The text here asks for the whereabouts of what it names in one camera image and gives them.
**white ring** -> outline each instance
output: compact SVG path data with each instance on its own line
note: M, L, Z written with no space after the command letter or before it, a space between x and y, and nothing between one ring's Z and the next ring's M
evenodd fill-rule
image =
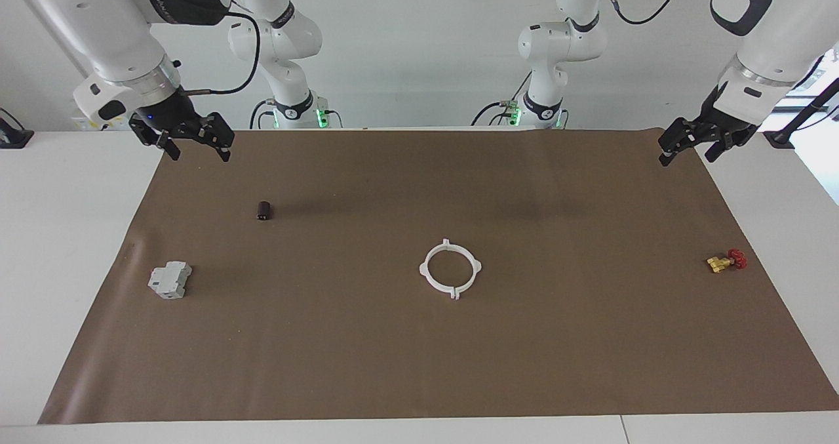
M458 254L461 254L462 256L467 258L469 263L473 266L473 276L471 276L468 282L458 287L450 287L449 285L443 285L443 283L440 283L437 280L434 280L434 277L431 277L431 273L429 273L428 271L428 262L435 254L443 251L457 252ZM438 291L452 295L452 300L459 300L459 298L461 298L461 293L467 291L467 289L469 289L469 287L475 282L475 277L477 276L477 273L479 271L480 262L477 261L475 256L471 255L471 252L465 249L465 247L449 243L448 239L443 239L443 244L440 244L437 247L431 249L428 252L428 255L425 256L425 262L423 262L423 264L419 266L419 273L421 273L425 277L425 279L428 280L428 283L431 283L431 286L435 289L438 289Z

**brown mat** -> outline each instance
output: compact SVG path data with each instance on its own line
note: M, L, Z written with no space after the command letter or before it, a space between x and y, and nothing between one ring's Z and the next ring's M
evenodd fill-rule
M182 144L40 422L839 409L698 156L662 169L659 134L251 131L228 164ZM483 263L459 301L419 273L443 237ZM710 273L730 247L749 268ZM146 286L170 260L183 300Z

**white robotic arm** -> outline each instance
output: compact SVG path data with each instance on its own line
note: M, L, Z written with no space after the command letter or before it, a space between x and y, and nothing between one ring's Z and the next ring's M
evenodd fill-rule
M518 52L530 64L530 87L518 98L522 110L519 124L554 127L568 75L561 62L598 58L606 48L606 32L600 20L600 0L556 0L568 19L542 22L524 29L518 37Z
M743 43L698 118L675 119L659 139L662 165L684 149L714 142L713 162L742 146L819 56L839 41L839 0L711 0L717 24Z
M131 127L146 145L180 154L172 139L188 138L230 157L233 131L218 113L202 117L180 88L176 65L149 23L214 25L231 0L37 0L67 41L90 59L94 73L73 96L92 121L134 113Z
M257 18L263 43L259 69L271 87L279 126L326 127L326 100L309 88L300 65L291 62L320 52L321 30L290 0L243 0L243 7ZM230 29L230 49L239 58L248 60L254 55L254 32L254 26L246 24Z

